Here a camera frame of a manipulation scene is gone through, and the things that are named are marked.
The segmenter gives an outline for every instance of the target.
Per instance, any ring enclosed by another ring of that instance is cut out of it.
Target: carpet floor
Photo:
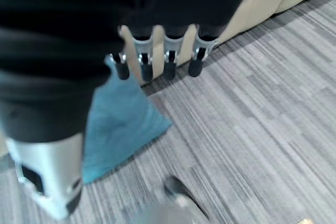
[[[144,88],[174,125],[51,220],[0,173],[0,222],[130,223],[183,180],[215,223],[336,223],[336,0],[308,0],[214,50],[198,78]]]

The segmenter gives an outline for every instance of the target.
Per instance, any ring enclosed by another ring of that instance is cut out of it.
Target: gray carpet
[[[174,126],[84,189],[61,223],[130,223],[175,174],[215,222],[336,223],[336,0],[308,0],[213,52],[199,78],[145,91]],[[1,223],[56,223],[1,173]]]

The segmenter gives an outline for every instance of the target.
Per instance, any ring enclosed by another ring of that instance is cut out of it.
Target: floor
[[[198,78],[145,87],[174,126],[50,220],[3,171],[3,223],[130,223],[175,174],[214,223],[336,223],[336,0],[308,0],[217,48]]]

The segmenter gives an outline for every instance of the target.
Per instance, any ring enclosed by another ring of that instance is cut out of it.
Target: black fabric
[[[0,0],[0,119],[21,141],[84,131],[118,27],[226,25],[241,0]],[[143,65],[144,80],[153,77]]]

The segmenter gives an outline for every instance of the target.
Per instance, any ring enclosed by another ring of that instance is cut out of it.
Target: beige sofa
[[[219,38],[219,42],[225,42],[238,33],[256,26],[260,22],[269,18],[272,14],[287,10],[301,1],[303,0],[244,0],[231,20],[230,24]],[[181,58],[178,62],[179,64],[183,64],[190,60],[195,33],[195,26],[190,26],[184,37]],[[127,27],[122,27],[122,34],[126,40],[125,50],[128,56],[128,63],[139,83],[144,84],[141,78],[140,67],[135,55],[132,38]],[[163,72],[163,36],[164,34],[162,27],[155,27],[153,50],[154,77],[160,76]],[[6,152],[7,150],[3,141],[3,137],[0,136],[0,156]]]

